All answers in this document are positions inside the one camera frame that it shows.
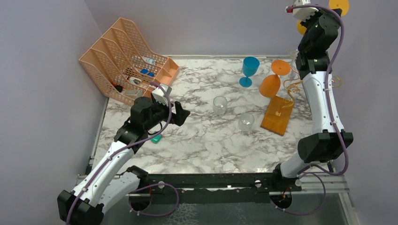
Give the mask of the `yellow plastic wine glass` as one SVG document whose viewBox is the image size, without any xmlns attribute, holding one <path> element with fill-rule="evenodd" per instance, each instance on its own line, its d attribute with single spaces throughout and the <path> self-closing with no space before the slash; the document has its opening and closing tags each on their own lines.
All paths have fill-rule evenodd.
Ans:
<svg viewBox="0 0 398 225">
<path fill-rule="evenodd" d="M 329 0 L 329 8 L 330 9 L 341 9 L 341 16 L 345 16 L 350 8 L 349 0 Z M 304 35 L 306 28 L 300 24 L 300 21 L 297 22 L 297 30 L 301 35 Z"/>
</svg>

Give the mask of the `clear wine glass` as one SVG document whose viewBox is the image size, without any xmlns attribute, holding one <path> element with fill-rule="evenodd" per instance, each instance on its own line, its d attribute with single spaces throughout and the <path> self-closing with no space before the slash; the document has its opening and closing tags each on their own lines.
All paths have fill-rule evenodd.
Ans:
<svg viewBox="0 0 398 225">
<path fill-rule="evenodd" d="M 299 72 L 297 71 L 297 68 L 296 68 L 296 59 L 297 59 L 298 53 L 299 53 L 298 49 L 289 53 L 289 57 L 291 59 L 291 61 L 289 63 L 291 72 L 289 73 L 288 77 L 289 77 L 290 81 L 297 79 L 297 77 L 299 78 Z"/>
</svg>

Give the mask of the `clear tumbler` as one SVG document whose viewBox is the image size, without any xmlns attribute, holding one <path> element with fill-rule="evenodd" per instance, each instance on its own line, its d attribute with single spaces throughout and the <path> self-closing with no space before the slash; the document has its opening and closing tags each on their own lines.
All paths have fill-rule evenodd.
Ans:
<svg viewBox="0 0 398 225">
<path fill-rule="evenodd" d="M 250 132 L 253 127 L 254 121 L 255 121 L 255 117 L 251 113 L 246 112 L 246 113 L 241 114 L 239 117 L 238 126 L 237 126 L 238 131 L 240 133 Z"/>
<path fill-rule="evenodd" d="M 215 115 L 223 115 L 227 110 L 227 99 L 223 96 L 217 96 L 213 100 L 213 112 Z"/>
</svg>

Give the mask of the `orange plastic wine glass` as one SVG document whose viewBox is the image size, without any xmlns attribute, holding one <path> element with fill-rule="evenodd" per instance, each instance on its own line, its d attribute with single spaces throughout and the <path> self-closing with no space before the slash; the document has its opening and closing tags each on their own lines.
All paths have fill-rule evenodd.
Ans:
<svg viewBox="0 0 398 225">
<path fill-rule="evenodd" d="M 281 86 L 280 76 L 286 76 L 291 71 L 289 63 L 284 60 L 275 60 L 271 63 L 273 74 L 268 75 L 261 83 L 259 92 L 262 96 L 273 98 Z"/>
</svg>

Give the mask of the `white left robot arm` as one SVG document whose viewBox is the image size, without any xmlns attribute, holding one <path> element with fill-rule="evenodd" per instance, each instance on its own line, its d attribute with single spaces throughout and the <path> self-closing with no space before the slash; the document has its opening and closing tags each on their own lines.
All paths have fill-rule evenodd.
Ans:
<svg viewBox="0 0 398 225">
<path fill-rule="evenodd" d="M 84 180 L 57 198 L 61 220 L 68 225 L 99 225 L 107 211 L 126 194 L 147 188 L 147 172 L 127 172 L 119 179 L 116 174 L 151 137 L 148 131 L 164 121 L 166 125 L 184 124 L 190 111 L 168 98 L 158 102 L 154 97 L 139 97 L 130 109 L 130 117 L 116 133 L 106 155 Z"/>
</svg>

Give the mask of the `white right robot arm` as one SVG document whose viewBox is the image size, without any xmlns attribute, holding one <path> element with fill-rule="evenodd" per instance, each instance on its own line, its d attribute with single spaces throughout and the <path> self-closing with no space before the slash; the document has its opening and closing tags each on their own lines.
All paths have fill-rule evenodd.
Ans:
<svg viewBox="0 0 398 225">
<path fill-rule="evenodd" d="M 316 4 L 294 4 L 286 7 L 306 29 L 299 45 L 296 68 L 303 84 L 312 114 L 311 135 L 298 142 L 298 151 L 273 170 L 271 186 L 284 190 L 311 167 L 344 156 L 345 164 L 338 175 L 348 169 L 347 149 L 353 134 L 346 132 L 334 100 L 332 65 L 335 57 L 328 55 L 331 44 L 344 39 L 342 9 L 330 9 Z"/>
</svg>

